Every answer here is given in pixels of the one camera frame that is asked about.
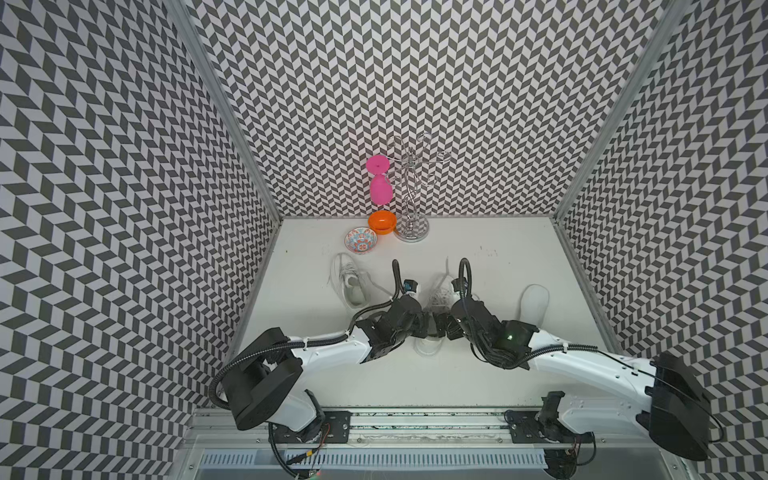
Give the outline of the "white sneaker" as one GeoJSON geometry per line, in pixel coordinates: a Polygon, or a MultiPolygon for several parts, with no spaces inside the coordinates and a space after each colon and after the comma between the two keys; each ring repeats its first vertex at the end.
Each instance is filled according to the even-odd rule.
{"type": "Polygon", "coordinates": [[[342,304],[350,310],[361,310],[392,295],[346,253],[336,254],[332,258],[329,282],[342,304]]]}
{"type": "Polygon", "coordinates": [[[433,315],[435,313],[450,313],[450,309],[455,303],[453,280],[454,276],[450,272],[449,258],[446,258],[444,270],[434,276],[424,304],[424,312],[427,314],[426,337],[417,338],[414,341],[414,350],[423,357],[435,356],[445,340],[445,338],[437,337],[433,315]]]}

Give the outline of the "white shoe insole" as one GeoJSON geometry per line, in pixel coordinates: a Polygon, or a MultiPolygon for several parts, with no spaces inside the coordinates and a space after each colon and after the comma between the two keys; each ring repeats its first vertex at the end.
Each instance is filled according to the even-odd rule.
{"type": "Polygon", "coordinates": [[[520,297],[518,320],[541,329],[549,303],[550,293],[547,288],[539,284],[529,285],[520,297]]]}

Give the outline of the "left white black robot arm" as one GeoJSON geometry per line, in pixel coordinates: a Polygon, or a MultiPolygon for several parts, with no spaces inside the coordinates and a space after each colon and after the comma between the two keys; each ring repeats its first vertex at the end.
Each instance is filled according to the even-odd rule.
{"type": "Polygon", "coordinates": [[[292,338],[274,327],[222,367],[207,394],[214,406],[232,414],[241,431],[269,423],[309,442],[321,434],[327,420],[304,386],[306,379],[316,372],[378,360],[424,332],[427,324],[420,303],[406,294],[357,312],[340,333],[292,338]]]}

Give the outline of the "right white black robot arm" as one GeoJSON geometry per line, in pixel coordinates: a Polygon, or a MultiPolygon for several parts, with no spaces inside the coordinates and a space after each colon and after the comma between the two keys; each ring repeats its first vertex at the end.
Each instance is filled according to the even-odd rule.
{"type": "Polygon", "coordinates": [[[597,388],[626,408],[629,424],[662,449],[692,461],[709,457],[712,396],[693,369],[668,352],[623,357],[571,343],[518,320],[500,321],[485,304],[455,296],[447,329],[463,335],[476,356],[503,370],[555,373],[597,388]]]}

